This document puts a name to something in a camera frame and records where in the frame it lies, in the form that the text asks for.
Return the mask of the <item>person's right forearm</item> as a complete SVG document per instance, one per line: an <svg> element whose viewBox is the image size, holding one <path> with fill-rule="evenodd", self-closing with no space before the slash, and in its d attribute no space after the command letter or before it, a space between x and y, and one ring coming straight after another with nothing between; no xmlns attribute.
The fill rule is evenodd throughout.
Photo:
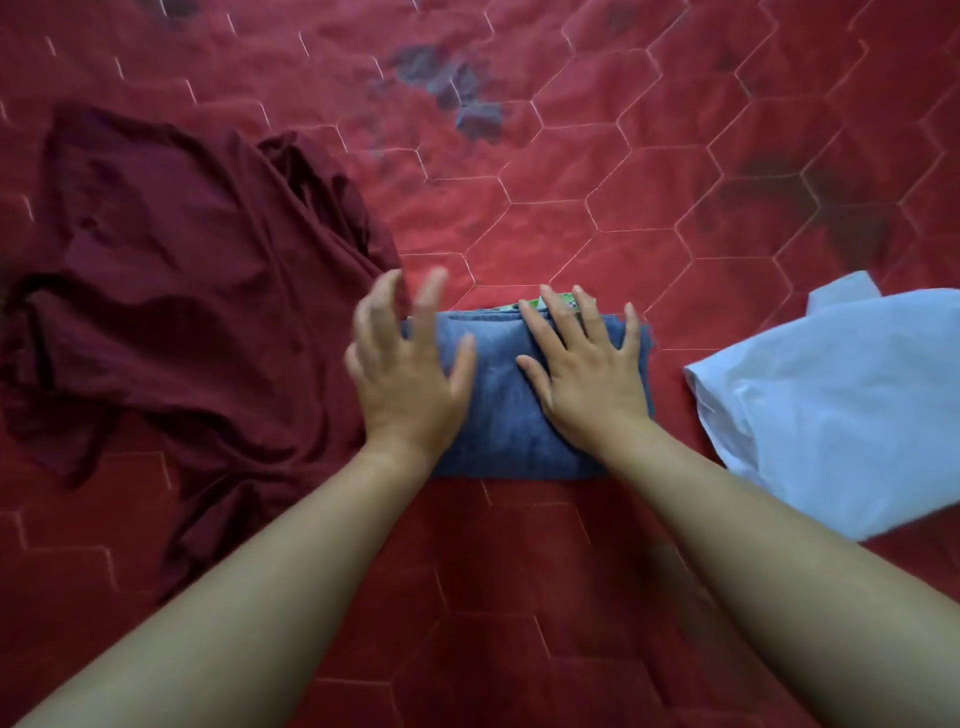
<svg viewBox="0 0 960 728"><path fill-rule="evenodd" d="M818 721L960 728L960 603L647 418L589 418L578 430Z"/></svg>

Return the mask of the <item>white crumpled garment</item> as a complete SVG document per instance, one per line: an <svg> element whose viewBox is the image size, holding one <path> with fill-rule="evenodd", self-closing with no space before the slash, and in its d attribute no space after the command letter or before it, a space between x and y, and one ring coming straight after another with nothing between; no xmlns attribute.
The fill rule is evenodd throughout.
<svg viewBox="0 0 960 728"><path fill-rule="evenodd" d="M960 289L850 273L684 372L724 465L849 540L960 504Z"/></svg>

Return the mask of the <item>maroon crumpled shirt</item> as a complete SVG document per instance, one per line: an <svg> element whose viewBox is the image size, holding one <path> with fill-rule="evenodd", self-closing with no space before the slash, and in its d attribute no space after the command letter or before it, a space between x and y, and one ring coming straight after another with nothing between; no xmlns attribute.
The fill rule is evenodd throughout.
<svg viewBox="0 0 960 728"><path fill-rule="evenodd" d="M402 261L340 161L99 107L54 109L0 326L11 438L70 484L125 414L164 438L183 514L169 601L365 441L354 310Z"/></svg>

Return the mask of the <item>person's right hand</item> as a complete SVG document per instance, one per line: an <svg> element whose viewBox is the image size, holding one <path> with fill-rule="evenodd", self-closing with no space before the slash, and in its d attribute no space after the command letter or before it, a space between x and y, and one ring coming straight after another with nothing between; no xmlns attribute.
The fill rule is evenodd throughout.
<svg viewBox="0 0 960 728"><path fill-rule="evenodd" d="M553 411L542 411L571 446L600 462L612 462L650 425L640 364L622 364L594 299L594 343L569 352L554 321L528 301L519 312L544 357L553 385Z"/></svg>

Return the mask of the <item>red quilted bedspread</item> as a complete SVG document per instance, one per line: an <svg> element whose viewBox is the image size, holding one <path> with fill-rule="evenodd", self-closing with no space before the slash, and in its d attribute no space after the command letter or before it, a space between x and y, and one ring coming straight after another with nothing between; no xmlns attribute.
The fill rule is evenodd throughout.
<svg viewBox="0 0 960 728"><path fill-rule="evenodd" d="M303 132L449 309L582 285L684 368L867 270L960 288L960 0L0 0L0 245L62 99ZM615 483L440 480L290 728L819 728Z"/></svg>

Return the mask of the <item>blue garment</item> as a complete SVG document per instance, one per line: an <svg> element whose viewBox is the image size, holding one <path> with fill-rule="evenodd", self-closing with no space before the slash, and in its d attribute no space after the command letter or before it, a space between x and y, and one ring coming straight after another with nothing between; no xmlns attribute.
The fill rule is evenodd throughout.
<svg viewBox="0 0 960 728"><path fill-rule="evenodd" d="M549 319L546 305L530 303ZM622 343L625 316L601 314L614 346ZM645 355L639 363L651 426L647 381L649 334L644 329ZM437 315L437 344L441 365L449 370L459 340L475 338L477 364L471 402L465 421L448 450L441 455L436 474L480 480L586 480L603 467L617 468L625 447L611 462L600 462L571 445L545 417L539 401L516 359L545 358L522 320L520 305L507 309L441 312Z"/></svg>

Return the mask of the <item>person's left forearm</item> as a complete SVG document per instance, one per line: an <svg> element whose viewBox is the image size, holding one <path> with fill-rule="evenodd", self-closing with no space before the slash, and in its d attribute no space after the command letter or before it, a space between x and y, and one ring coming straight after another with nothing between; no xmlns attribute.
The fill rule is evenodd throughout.
<svg viewBox="0 0 960 728"><path fill-rule="evenodd" d="M282 728L438 459L369 441L14 728Z"/></svg>

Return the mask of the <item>person's left hand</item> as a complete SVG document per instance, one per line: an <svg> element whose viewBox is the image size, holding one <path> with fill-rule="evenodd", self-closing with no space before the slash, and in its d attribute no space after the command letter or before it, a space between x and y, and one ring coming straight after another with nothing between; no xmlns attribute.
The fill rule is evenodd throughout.
<svg viewBox="0 0 960 728"><path fill-rule="evenodd" d="M373 333L373 288L353 314L350 344L356 344L366 373L358 394L365 428L365 453L385 455L404 470L426 476L461 431L469 408L456 407L437 344L437 313L448 270L427 273L414 296L408 334L396 348L378 348Z"/></svg>

